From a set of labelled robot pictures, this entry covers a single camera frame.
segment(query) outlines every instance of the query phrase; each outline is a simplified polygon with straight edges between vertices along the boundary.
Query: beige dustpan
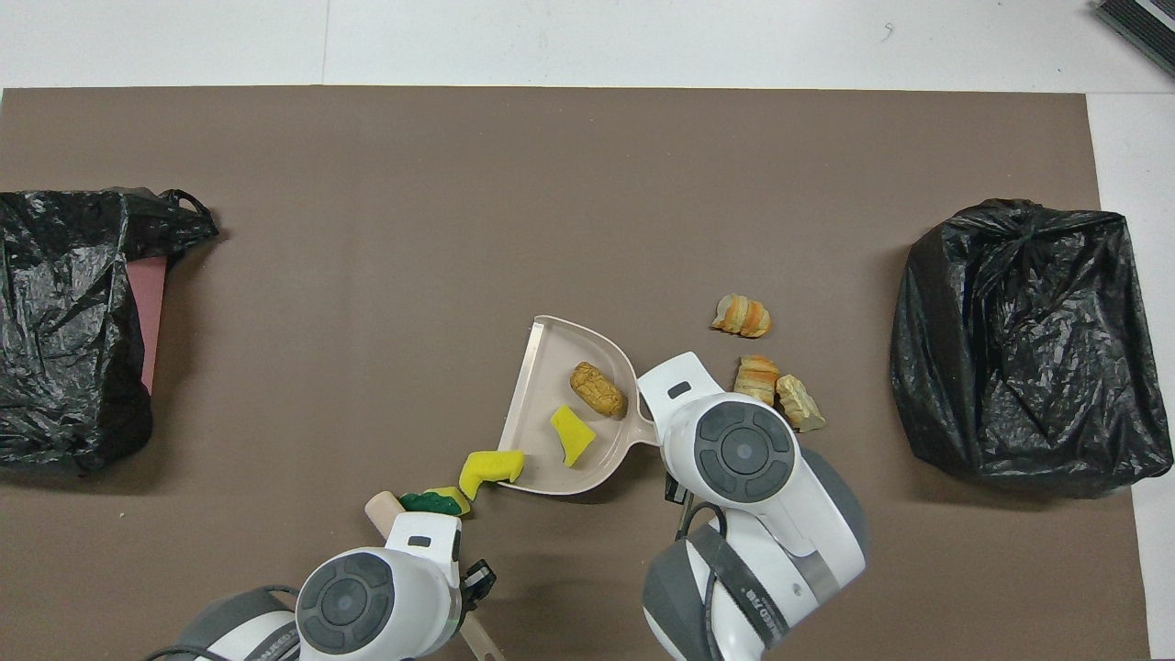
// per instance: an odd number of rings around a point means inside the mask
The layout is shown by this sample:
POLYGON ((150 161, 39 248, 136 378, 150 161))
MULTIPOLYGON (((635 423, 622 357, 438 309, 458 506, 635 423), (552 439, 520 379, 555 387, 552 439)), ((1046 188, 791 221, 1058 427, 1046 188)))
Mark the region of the beige dustpan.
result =
POLYGON ((616 472, 636 444, 657 445, 653 424, 640 416, 637 373, 611 340, 590 328, 555 316, 535 317, 523 355, 501 451, 522 451, 526 465, 513 484, 502 486, 536 494, 571 495, 586 492, 616 472), (571 372, 579 362, 600 370, 627 398, 624 418, 605 418, 571 390, 571 372), (596 440, 573 467, 563 465, 563 446, 551 427, 551 414, 571 407, 596 432, 596 440))

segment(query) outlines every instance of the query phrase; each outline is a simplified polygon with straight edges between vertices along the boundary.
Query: tied black garbage bag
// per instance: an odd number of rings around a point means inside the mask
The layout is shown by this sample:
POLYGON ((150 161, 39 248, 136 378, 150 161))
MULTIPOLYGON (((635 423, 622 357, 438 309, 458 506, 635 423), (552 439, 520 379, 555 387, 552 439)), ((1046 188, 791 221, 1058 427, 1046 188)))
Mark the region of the tied black garbage bag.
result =
POLYGON ((152 416, 127 262, 215 236, 208 209, 182 190, 0 193, 0 466, 86 474, 137 451, 152 416))
POLYGON ((889 355, 914 456, 1096 498, 1171 466, 1126 218, 1026 200, 964 209, 909 251, 889 355))

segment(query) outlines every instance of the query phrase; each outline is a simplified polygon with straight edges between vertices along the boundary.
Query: brown table surface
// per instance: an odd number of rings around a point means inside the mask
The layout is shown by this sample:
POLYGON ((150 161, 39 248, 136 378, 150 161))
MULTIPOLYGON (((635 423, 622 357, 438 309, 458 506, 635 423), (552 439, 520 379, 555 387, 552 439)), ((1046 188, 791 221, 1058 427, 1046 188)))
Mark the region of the brown table surface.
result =
MULTIPOLYGON (((954 210, 1096 208, 1073 95, 540 88, 6 90, 0 188, 180 187, 223 240, 169 275, 156 430, 82 481, 0 484, 0 659, 135 659, 209 601, 380 538, 376 492, 496 447, 531 317, 638 373, 763 353, 828 418, 870 567, 770 659, 1147 655, 1128 493, 1038 503, 915 461, 887 385, 907 247, 954 210), (707 324, 731 291, 777 319, 707 324)), ((583 497, 486 487, 463 562, 510 659, 667 659, 653 448, 583 497)), ((459 642, 434 656, 469 659, 459 642)))

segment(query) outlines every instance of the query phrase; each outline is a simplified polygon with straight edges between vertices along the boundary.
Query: white tile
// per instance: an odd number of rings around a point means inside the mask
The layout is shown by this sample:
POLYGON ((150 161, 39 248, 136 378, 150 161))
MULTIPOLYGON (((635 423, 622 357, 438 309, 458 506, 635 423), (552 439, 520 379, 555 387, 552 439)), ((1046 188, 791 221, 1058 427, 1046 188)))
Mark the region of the white tile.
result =
MULTIPOLYGON (((1127 217, 1160 389, 1175 412, 1175 94, 1088 97, 1102 208, 1127 217)), ((1175 472, 1134 486, 1150 655, 1175 659, 1175 472)))
POLYGON ((0 87, 322 81, 328 0, 2 0, 0 87))
POLYGON ((1175 90, 1087 0, 331 0, 324 82, 1175 90))

